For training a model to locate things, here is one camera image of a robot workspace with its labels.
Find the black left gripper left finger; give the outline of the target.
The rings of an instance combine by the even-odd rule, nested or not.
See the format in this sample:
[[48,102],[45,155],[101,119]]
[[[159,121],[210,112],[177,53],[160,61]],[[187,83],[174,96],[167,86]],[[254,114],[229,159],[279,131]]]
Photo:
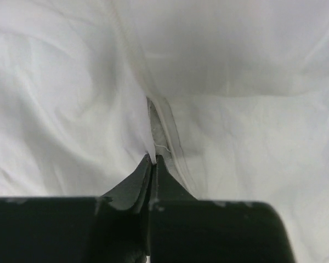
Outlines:
[[145,262],[144,156],[101,196],[0,197],[0,262]]

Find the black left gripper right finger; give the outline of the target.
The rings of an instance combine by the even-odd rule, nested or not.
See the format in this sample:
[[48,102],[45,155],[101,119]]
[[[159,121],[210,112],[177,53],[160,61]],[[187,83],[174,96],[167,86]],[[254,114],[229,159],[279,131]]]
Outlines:
[[284,224],[266,203],[194,198],[162,156],[152,172],[152,262],[294,262]]

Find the white pillowcase with cream ruffle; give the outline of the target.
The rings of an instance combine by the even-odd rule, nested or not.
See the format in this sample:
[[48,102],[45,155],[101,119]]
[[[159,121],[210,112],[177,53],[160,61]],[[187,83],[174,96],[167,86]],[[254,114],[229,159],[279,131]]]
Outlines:
[[0,1],[0,196],[100,195],[157,153],[329,262],[329,1]]

